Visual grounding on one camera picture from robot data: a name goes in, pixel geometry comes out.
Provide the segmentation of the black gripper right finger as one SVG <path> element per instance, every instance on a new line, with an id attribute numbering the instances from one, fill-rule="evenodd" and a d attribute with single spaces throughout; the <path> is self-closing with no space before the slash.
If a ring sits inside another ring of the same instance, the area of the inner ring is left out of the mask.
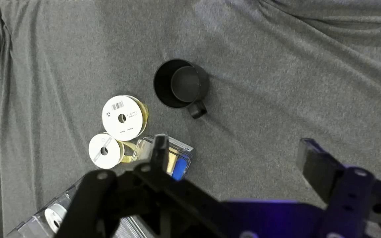
<path id="1" fill-rule="evenodd" d="M 299 140 L 299 167 L 326 204 L 318 238 L 367 238 L 366 225 L 381 228 L 381 180 L 361 167 L 345 167 L 310 138 Z"/>

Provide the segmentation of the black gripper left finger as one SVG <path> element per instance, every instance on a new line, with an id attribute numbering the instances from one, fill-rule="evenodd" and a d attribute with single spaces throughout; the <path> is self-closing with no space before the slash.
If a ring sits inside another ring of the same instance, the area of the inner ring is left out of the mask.
<path id="1" fill-rule="evenodd" d="M 157 238 L 226 238 L 218 201 L 193 184 L 174 181 L 166 167 L 169 139 L 157 135 L 150 160 L 117 176 L 86 173 L 54 238 L 113 238 L 120 220 L 138 216 Z"/>

